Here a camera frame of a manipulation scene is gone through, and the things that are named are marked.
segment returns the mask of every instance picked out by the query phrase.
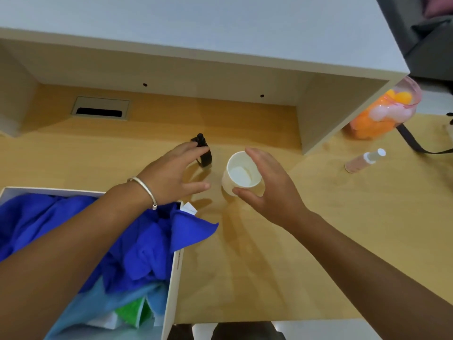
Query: person's left hand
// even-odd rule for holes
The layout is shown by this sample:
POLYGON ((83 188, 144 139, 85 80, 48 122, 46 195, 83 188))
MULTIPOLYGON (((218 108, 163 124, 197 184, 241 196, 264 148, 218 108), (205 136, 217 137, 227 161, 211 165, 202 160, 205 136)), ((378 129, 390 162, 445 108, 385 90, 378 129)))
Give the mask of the person's left hand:
POLYGON ((151 162, 137 177, 150 189, 158 205, 206 191, 211 188, 210 183, 204 181, 183 183, 183 172, 190 163, 208 151, 209 147, 197 148, 196 142, 182 143, 151 162))

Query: blue cloth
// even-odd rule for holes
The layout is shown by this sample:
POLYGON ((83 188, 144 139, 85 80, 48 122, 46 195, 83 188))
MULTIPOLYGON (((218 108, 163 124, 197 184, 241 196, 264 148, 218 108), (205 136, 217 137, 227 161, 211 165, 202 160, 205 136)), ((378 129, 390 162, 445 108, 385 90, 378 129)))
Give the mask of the blue cloth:
POLYGON ((106 294, 104 283, 100 278, 90 291, 79 293, 74 297, 49 330, 45 339, 69 326, 87 323, 144 296, 148 297, 148 303, 153 313, 163 315, 165 314, 167 295, 168 287, 163 282, 150 283, 134 291, 106 294))
MULTIPOLYGON (((76 215, 96 198, 24 194, 0 206, 0 261, 76 215)), ((100 277, 106 293, 169 281, 173 253, 211 236, 218 227, 180 211, 177 203, 146 210, 118 238, 80 292, 100 277)))

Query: cardboard box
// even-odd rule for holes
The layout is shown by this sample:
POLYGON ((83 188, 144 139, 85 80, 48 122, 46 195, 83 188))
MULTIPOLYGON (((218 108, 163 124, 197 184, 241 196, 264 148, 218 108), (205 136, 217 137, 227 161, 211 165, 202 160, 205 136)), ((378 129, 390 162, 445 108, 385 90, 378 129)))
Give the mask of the cardboard box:
MULTIPOLYGON (((31 187, 5 187, 0 194, 0 205, 6 201, 26 193, 49 194, 62 197, 72 197, 76 195, 86 195, 91 197, 100 197, 104 192, 81 191, 76 189, 59 189, 59 188, 31 188, 31 187)), ((167 306, 165 315, 162 318, 156 317, 156 322, 144 324, 138 330, 121 327, 116 330, 107 330, 90 326, 73 326, 62 333, 53 336, 53 340, 166 340, 174 322, 176 313, 176 302, 178 299, 179 280, 181 278, 181 268, 183 263, 184 249, 176 251, 173 257, 173 267, 168 289, 167 306)))

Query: couch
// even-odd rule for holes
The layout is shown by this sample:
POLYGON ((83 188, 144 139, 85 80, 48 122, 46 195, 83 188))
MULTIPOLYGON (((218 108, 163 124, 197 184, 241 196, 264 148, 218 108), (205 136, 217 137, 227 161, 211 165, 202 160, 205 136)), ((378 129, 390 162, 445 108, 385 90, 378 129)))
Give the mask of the couch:
POLYGON ((411 75, 453 81, 453 15, 425 19, 424 0, 377 0, 411 75))

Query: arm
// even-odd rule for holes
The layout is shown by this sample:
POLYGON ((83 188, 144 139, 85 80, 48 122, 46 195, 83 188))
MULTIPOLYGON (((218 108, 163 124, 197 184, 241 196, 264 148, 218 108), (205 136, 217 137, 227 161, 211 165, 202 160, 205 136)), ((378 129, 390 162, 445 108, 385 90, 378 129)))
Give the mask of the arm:
MULTIPOLYGON (((209 148, 184 143, 138 177, 159 205, 210 186, 182 183, 186 166, 209 148)), ((147 208, 150 196, 136 182, 111 188, 76 216, 0 263, 3 339, 42 339, 122 232, 147 208)))
POLYGON ((246 149, 266 190, 233 190, 270 222, 292 234, 383 339, 450 339, 453 306, 309 211, 283 167, 268 153, 246 149))

